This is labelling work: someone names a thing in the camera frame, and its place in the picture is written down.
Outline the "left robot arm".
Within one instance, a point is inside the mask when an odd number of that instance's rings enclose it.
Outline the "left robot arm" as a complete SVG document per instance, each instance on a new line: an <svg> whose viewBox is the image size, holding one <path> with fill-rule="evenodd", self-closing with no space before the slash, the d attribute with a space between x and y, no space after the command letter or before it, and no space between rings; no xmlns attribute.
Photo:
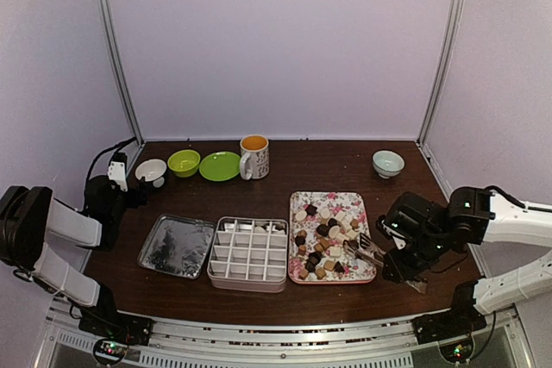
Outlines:
<svg viewBox="0 0 552 368"><path fill-rule="evenodd" d="M85 207L79 211L60 201L46 186L10 186L1 196L1 261L27 281L60 293L83 308L93 308L91 324L106 337L124 328L119 312L105 303L108 289L78 271L54 250L53 238L87 250L110 251L128 209L147 203L144 182L124 190L106 176L85 185Z"/></svg>

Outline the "pink tin box with dividers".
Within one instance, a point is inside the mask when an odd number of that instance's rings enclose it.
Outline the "pink tin box with dividers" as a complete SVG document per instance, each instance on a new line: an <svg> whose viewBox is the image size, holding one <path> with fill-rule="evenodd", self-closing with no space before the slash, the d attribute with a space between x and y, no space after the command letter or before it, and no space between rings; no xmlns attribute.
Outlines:
<svg viewBox="0 0 552 368"><path fill-rule="evenodd" d="M258 234L256 226L267 232ZM216 225L206 266L211 284L223 290L276 294L285 289L288 223L283 219L224 216Z"/></svg>

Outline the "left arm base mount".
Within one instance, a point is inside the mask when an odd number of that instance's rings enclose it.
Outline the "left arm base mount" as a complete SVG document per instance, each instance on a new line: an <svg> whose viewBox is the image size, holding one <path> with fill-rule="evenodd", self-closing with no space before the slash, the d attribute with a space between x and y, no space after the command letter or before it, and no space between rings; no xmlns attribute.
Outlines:
<svg viewBox="0 0 552 368"><path fill-rule="evenodd" d="M154 321L120 312L112 291L106 286L100 285L95 305L79 304L77 308L81 314L78 328L97 336L91 352L102 367L121 363L132 346L149 344Z"/></svg>

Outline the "pink bunny tin lid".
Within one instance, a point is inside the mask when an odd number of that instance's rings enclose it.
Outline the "pink bunny tin lid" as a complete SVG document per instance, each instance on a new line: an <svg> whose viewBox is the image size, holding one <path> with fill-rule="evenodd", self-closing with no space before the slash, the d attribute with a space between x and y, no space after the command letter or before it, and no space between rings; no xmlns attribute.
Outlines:
<svg viewBox="0 0 552 368"><path fill-rule="evenodd" d="M197 279L210 252L216 225L164 214L158 217L137 258L145 269Z"/></svg>

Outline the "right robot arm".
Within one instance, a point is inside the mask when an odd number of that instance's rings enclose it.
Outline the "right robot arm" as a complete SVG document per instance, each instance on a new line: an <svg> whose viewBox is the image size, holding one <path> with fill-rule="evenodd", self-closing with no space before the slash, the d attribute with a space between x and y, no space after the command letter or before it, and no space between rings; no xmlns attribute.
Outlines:
<svg viewBox="0 0 552 368"><path fill-rule="evenodd" d="M396 243L383 256L382 276L403 284L421 284L421 273L445 253L459 253L467 245L551 246L550 206L520 201L496 185L459 187L445 206L407 191L377 219L376 227ZM461 334L474 322L475 312L489 315L550 291L551 256L545 254L497 277L458 285L442 327L448 334Z"/></svg>

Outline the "metal tongs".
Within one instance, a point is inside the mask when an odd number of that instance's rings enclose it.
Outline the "metal tongs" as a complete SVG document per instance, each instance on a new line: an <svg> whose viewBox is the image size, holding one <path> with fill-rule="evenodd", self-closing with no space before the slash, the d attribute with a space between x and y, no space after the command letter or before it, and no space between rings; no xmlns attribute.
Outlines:
<svg viewBox="0 0 552 368"><path fill-rule="evenodd" d="M345 240L342 247L346 254L356 259L361 259L369 264L377 266L382 277L396 284L405 284L420 294L426 294L428 282L426 279L415 276L405 279L394 267L393 262L386 258L386 252L378 247L373 240L364 233L359 233L356 240Z"/></svg>

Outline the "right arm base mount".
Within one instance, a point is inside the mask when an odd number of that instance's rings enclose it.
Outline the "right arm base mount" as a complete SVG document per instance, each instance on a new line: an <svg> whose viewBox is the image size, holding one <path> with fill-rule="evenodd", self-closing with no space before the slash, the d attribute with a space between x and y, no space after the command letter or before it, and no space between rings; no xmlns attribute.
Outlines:
<svg viewBox="0 0 552 368"><path fill-rule="evenodd" d="M486 317L475 308L474 289L478 282L455 288L449 310L426 314L412 320L419 345L437 342L441 356L451 364L466 364L476 354L474 333L487 325Z"/></svg>

